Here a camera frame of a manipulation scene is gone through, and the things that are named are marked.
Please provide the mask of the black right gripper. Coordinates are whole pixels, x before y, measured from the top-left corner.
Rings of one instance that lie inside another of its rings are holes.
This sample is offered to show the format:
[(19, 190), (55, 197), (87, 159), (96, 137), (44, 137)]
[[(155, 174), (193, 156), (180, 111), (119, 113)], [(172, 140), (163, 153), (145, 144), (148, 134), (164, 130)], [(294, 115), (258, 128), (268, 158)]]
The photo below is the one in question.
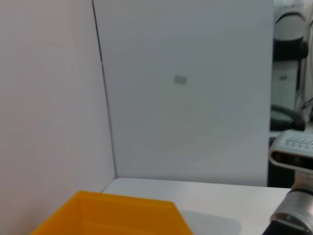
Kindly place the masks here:
[(277, 219), (270, 222), (262, 235), (312, 235), (313, 226), (301, 220)]

